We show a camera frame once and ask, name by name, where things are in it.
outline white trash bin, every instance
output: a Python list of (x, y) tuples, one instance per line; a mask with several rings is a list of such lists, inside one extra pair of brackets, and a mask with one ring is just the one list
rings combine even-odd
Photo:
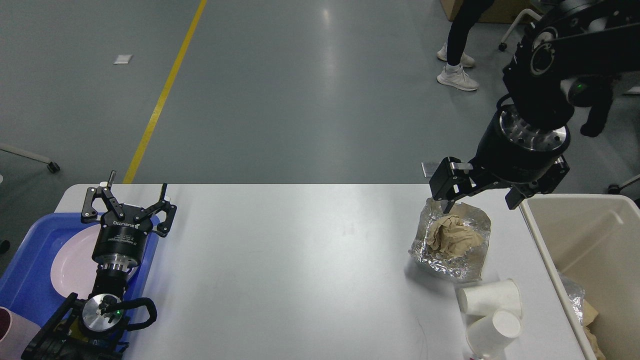
[(600, 315), (589, 326), (608, 359), (640, 354), (640, 210), (621, 195), (536, 195), (520, 206), (586, 359), (595, 359), (556, 268)]

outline gray floor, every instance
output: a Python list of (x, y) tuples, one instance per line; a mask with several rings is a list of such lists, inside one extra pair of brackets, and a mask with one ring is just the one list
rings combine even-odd
[[(62, 168), (0, 153), (0, 272), (66, 188), (122, 180), (198, 3), (0, 4), (0, 142)], [(134, 182), (423, 183), (421, 161), (474, 155), (518, 37), (500, 53), (507, 25), (473, 28), (482, 87), (466, 93), (435, 80), (449, 26), (437, 0), (209, 0)], [(577, 111), (557, 191), (640, 172), (639, 113), (617, 99), (591, 139)]]

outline foil wrapper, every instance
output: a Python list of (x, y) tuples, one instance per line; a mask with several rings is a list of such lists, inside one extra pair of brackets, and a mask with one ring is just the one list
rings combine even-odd
[(491, 234), (491, 220), (484, 211), (468, 204), (455, 204), (449, 214), (458, 215), (466, 226), (470, 226), (480, 234), (484, 241), (472, 247), (459, 258), (451, 258), (447, 254), (432, 250), (427, 244), (427, 233), (433, 222), (445, 214), (442, 213), (440, 202), (427, 199), (427, 203), (420, 213), (420, 222), (409, 254), (423, 268), (452, 282), (473, 282), (481, 280), (482, 267), (489, 248)]
[(578, 321), (581, 325), (584, 325), (584, 288), (577, 282), (564, 276), (561, 272), (558, 272), (560, 281), (566, 291), (566, 296), (571, 302), (571, 307), (575, 312), (575, 316), (578, 316)]

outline white sneaker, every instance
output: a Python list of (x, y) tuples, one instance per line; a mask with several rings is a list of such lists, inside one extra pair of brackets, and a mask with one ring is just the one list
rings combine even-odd
[[(444, 43), (442, 49), (436, 53), (438, 59), (442, 61), (447, 61), (447, 43)], [(476, 66), (476, 61), (469, 55), (462, 53), (462, 57), (460, 58), (460, 63), (464, 67), (474, 67)]]
[(447, 70), (447, 66), (442, 69), (440, 75), (438, 75), (438, 82), (443, 85), (453, 86), (454, 88), (458, 88), (463, 91), (474, 91), (477, 90), (480, 84), (471, 79), (469, 75), (464, 71), (462, 66), (458, 65), (456, 67), (451, 67), (452, 69)]

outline paper cup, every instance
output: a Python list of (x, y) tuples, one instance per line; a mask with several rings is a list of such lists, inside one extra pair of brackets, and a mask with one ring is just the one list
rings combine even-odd
[(489, 316), (498, 309), (506, 309), (522, 317), (520, 290), (511, 279), (462, 288), (458, 291), (458, 302), (468, 315)]
[(511, 311), (498, 309), (467, 328), (467, 342), (475, 355), (491, 359), (522, 333), (520, 318)]
[(40, 327), (0, 307), (0, 360), (18, 360)]

